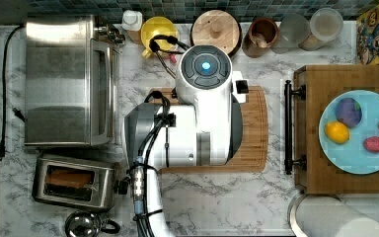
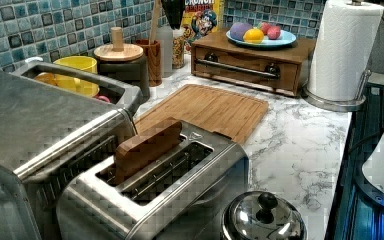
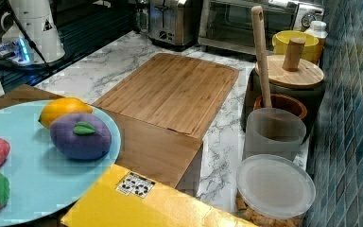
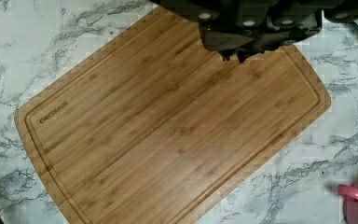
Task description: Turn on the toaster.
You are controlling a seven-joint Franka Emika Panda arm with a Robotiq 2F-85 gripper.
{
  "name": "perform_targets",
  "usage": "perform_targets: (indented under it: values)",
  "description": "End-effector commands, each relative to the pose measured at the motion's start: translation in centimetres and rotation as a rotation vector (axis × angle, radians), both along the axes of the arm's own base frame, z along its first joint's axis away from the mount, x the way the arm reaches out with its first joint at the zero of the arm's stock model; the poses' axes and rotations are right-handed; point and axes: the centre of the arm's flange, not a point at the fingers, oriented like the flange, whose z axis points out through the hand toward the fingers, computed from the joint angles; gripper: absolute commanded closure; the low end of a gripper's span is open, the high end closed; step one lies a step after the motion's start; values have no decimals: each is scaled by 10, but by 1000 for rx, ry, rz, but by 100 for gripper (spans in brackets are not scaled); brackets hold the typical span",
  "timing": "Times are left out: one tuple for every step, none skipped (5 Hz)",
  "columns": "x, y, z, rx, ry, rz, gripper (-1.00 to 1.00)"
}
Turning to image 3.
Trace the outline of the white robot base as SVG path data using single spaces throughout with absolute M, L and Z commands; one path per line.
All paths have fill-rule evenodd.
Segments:
M 49 0 L 2 0 L 12 25 L 0 43 L 0 59 L 19 67 L 51 66 L 65 56 Z

